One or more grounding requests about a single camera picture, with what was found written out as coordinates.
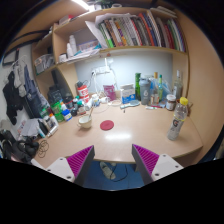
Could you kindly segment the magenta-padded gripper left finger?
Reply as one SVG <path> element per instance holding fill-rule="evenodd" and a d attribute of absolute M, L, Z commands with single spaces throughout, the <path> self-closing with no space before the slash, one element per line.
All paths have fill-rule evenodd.
<path fill-rule="evenodd" d="M 47 171 L 82 186 L 94 156 L 94 146 L 91 145 L 68 158 L 58 158 L 47 168 Z"/>

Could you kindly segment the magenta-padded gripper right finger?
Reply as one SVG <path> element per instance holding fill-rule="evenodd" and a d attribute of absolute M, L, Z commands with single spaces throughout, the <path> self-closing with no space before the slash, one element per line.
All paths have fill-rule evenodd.
<path fill-rule="evenodd" d="M 132 156 L 145 185 L 182 169 L 182 166 L 169 155 L 158 155 L 136 144 L 132 145 Z"/>

